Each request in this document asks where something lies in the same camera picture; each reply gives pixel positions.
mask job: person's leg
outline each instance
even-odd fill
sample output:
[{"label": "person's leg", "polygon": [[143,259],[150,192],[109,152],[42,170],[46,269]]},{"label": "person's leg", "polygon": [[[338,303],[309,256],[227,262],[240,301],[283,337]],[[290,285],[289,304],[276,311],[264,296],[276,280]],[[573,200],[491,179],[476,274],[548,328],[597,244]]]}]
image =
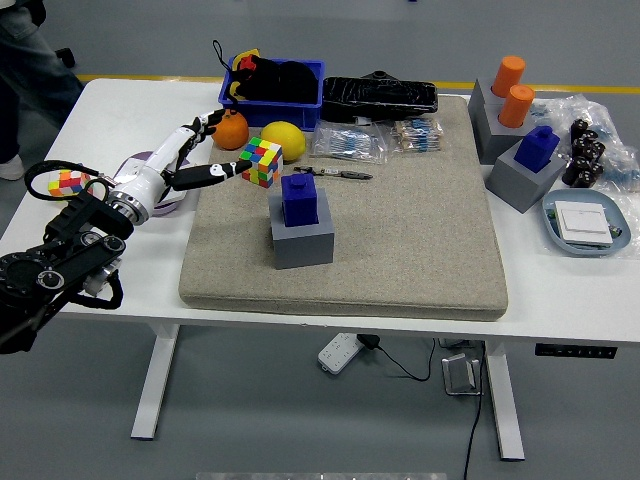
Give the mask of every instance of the person's leg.
[{"label": "person's leg", "polygon": [[7,163],[17,154],[18,108],[20,100],[0,77],[0,164]]},{"label": "person's leg", "polygon": [[0,78],[57,128],[82,92],[82,84],[49,47],[24,7],[0,13]]}]

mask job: lemon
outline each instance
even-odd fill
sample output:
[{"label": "lemon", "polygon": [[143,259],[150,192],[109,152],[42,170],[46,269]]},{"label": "lemon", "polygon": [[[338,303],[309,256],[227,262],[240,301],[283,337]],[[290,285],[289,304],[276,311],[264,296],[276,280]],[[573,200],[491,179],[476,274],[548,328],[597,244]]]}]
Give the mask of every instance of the lemon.
[{"label": "lemon", "polygon": [[298,127],[289,122],[271,122],[262,129],[260,138],[282,147],[282,159],[294,162],[307,150],[307,139]]}]

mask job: gray pedestal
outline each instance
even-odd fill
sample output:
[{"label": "gray pedestal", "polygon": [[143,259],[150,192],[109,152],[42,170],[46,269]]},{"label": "gray pedestal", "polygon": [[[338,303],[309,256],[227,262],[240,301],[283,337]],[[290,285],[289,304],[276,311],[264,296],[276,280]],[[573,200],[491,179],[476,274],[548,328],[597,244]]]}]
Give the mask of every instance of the gray pedestal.
[{"label": "gray pedestal", "polygon": [[509,150],[535,128],[531,115],[527,114],[519,128],[505,127],[498,121],[502,105],[484,105],[472,122],[476,150],[482,165],[493,165],[499,155]]},{"label": "gray pedestal", "polygon": [[284,224],[282,195],[269,195],[271,234],[277,270],[333,263],[335,230],[327,192],[324,188],[318,188],[316,192],[318,223],[299,227],[287,227]]},{"label": "gray pedestal", "polygon": [[484,115],[485,105],[503,105],[504,98],[498,97],[491,91],[491,85],[495,79],[493,78],[476,78],[476,83],[469,98],[469,118],[471,123],[475,122],[478,115]]},{"label": "gray pedestal", "polygon": [[565,162],[552,156],[538,173],[514,160],[520,142],[500,155],[486,181],[487,190],[493,192],[520,213],[524,213],[540,200],[565,168]]}]

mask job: person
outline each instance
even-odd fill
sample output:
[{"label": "person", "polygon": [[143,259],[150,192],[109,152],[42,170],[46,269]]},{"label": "person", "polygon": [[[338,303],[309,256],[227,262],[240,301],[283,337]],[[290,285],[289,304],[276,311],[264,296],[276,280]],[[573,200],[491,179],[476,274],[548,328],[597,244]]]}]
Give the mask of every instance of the person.
[{"label": "person", "polygon": [[80,81],[38,30],[44,15],[41,0],[0,0],[0,178],[5,180],[24,175],[20,100],[60,129],[82,93]]}]

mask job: white table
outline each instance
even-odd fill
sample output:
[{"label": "white table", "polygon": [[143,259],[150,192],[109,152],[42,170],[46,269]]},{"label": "white table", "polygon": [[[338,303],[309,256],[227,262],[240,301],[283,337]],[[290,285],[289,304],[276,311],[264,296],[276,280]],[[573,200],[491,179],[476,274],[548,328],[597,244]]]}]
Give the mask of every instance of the white table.
[{"label": "white table", "polygon": [[[217,108],[219,89],[220,85],[213,83],[94,80],[47,159],[79,162],[113,174],[130,155],[155,149],[180,125]],[[208,139],[189,160],[206,163],[211,146]],[[143,439],[151,439],[155,433],[180,325],[317,327],[335,332],[484,339],[501,455],[504,459],[524,459],[504,342],[639,344],[636,313],[640,311],[640,263],[563,256],[546,238],[538,209],[522,215],[488,195],[509,293],[509,308],[495,322],[307,317],[188,308],[178,296],[178,280],[197,191],[190,192],[175,212],[151,219],[127,240],[120,268],[125,291],[120,309],[89,310],[68,305],[57,321],[142,322],[154,330],[157,339],[132,431],[132,437]],[[0,255],[40,244],[44,226],[60,209],[59,204],[27,195],[0,240]]]}]

